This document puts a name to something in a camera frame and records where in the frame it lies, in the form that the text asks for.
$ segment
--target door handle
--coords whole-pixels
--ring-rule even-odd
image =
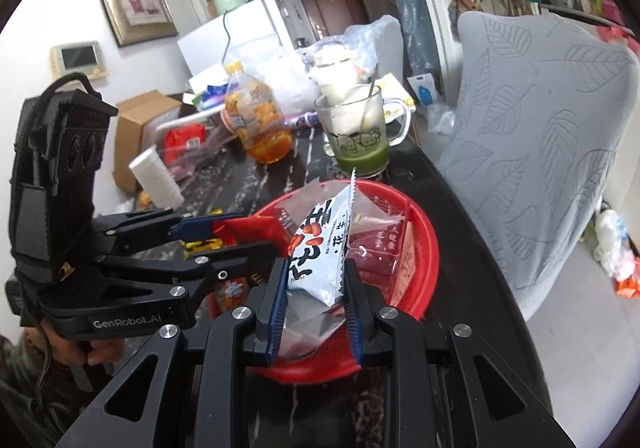
[[[324,38],[324,34],[322,34],[322,31],[326,31],[326,28],[320,27],[320,25],[316,24],[316,32],[318,33],[318,37],[320,39]]]

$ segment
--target power cord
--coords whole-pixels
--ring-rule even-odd
[[[44,346],[44,362],[42,364],[42,368],[40,369],[40,373],[38,374],[34,390],[35,404],[36,407],[42,412],[42,416],[44,417],[44,420],[46,421],[49,429],[62,436],[62,434],[66,431],[66,425],[60,418],[59,413],[62,412],[62,414],[66,414],[69,417],[72,417],[73,413],[62,403],[51,403],[49,405],[47,405],[46,403],[44,391],[47,380],[49,379],[51,364],[53,362],[53,349],[51,348],[49,337],[42,328],[40,320],[36,318],[36,313],[34,313],[33,309],[31,308],[31,302],[27,297],[24,286],[22,286],[22,288],[20,289],[20,296],[22,298],[22,310],[25,316],[32,323],[35,323],[36,330],[38,331],[38,336],[40,336],[40,340],[42,341],[42,344]],[[58,442],[57,437],[52,438],[51,440],[54,444]]]
[[[225,53],[222,54],[222,59],[220,60],[220,63],[222,63],[222,66],[225,66],[225,59],[226,59],[226,53],[229,51],[229,47],[231,45],[231,34],[229,34],[229,29],[226,28],[226,15],[229,14],[229,11],[226,11],[223,15],[222,15],[222,27],[224,27],[225,29],[225,33],[226,33],[226,47],[225,47]]]

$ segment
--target red bag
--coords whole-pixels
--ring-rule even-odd
[[[207,128],[198,123],[170,130],[164,138],[164,163],[177,161],[187,150],[202,146],[207,140]]]
[[[277,246],[282,256],[288,256],[289,234],[276,217],[254,215],[215,222],[213,232],[227,245],[269,240]]]

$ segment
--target human hand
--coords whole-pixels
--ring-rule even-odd
[[[103,363],[117,362],[124,354],[124,340],[93,340],[92,350],[85,354],[76,342],[58,336],[47,320],[43,320],[42,328],[49,338],[53,359],[63,365],[84,365],[91,367]],[[31,345],[44,352],[44,343],[35,327],[25,327],[24,335]]]

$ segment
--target hello kitty mug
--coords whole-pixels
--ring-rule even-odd
[[[359,178],[374,177],[389,164],[389,147],[406,138],[411,111],[402,101],[383,103],[380,87],[362,84],[352,88],[344,102],[332,105],[326,95],[319,97],[316,111],[328,137],[335,160],[343,174],[350,176],[356,168]],[[393,139],[386,137],[385,110],[399,108],[404,113],[402,128]]]

